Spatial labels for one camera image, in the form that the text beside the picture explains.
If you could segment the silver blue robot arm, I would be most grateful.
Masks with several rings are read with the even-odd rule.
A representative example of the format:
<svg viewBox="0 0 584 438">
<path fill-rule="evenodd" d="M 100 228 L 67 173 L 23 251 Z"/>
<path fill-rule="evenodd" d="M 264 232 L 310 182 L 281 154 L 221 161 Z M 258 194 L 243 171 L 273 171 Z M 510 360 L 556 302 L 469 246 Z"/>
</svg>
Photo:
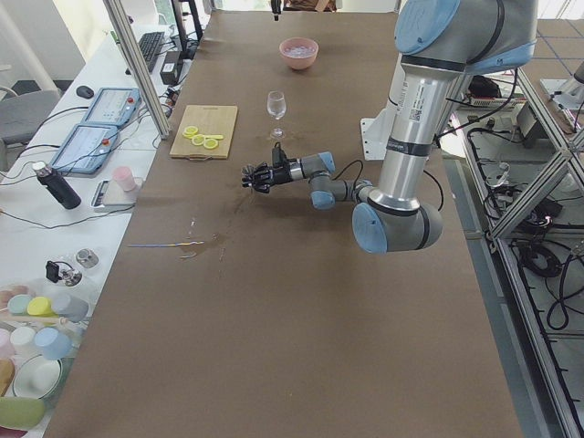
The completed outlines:
<svg viewBox="0 0 584 438">
<path fill-rule="evenodd" d="M 242 185 L 260 193 L 308 180 L 315 208 L 352 199 L 352 230 L 368 253 L 433 245 L 443 230 L 438 209 L 416 197 L 447 91 L 463 74 L 495 73 L 525 65 L 535 51 L 535 1 L 409 1 L 394 41 L 404 79 L 393 118 L 384 127 L 385 156 L 377 185 L 334 181 L 331 153 L 289 159 L 280 146 L 265 162 L 243 169 Z"/>
</svg>

